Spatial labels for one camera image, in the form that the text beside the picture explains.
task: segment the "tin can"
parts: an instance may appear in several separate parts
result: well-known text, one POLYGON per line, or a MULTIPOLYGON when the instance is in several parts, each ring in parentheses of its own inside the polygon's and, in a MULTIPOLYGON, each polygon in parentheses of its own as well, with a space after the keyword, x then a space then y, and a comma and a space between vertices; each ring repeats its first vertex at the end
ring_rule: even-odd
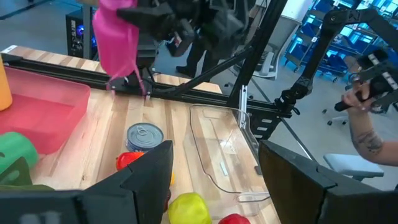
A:
POLYGON ((163 142, 163 132, 149 123, 137 123, 127 130, 126 147, 131 152, 147 152, 163 142))

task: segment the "clear plastic container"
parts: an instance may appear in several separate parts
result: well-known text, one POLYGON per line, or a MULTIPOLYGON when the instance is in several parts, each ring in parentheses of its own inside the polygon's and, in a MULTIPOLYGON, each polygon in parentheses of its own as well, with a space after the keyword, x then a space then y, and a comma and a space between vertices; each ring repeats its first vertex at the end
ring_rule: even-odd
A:
POLYGON ((184 141, 193 189, 213 219, 257 215, 269 194, 255 170, 258 142, 249 116, 236 109, 193 105, 184 141))

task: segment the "orange object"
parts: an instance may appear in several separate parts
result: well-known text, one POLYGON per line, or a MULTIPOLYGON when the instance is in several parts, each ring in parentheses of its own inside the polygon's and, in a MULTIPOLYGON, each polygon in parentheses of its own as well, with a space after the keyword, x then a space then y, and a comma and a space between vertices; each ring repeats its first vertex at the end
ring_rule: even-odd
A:
POLYGON ((123 170, 127 165, 143 156, 143 152, 124 152, 116 158, 116 169, 123 170))
POLYGON ((0 55, 0 111, 10 107, 11 103, 11 90, 8 85, 6 71, 4 70, 4 65, 2 64, 2 58, 0 55))

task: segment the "pink tray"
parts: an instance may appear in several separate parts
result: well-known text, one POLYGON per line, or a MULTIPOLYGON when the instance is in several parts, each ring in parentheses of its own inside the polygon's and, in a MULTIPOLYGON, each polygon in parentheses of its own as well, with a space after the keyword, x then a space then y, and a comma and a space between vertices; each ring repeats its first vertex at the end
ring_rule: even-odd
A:
POLYGON ((0 111, 0 134, 15 131, 39 154, 59 150, 87 110, 90 88, 6 67, 12 105, 0 111))

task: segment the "person's arm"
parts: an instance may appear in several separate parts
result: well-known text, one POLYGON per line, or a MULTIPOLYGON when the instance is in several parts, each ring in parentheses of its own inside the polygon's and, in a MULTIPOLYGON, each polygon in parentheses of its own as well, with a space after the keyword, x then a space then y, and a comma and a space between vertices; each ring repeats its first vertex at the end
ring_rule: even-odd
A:
POLYGON ((383 141, 367 112, 349 112, 351 140, 359 155, 382 165, 398 166, 398 141, 383 141))

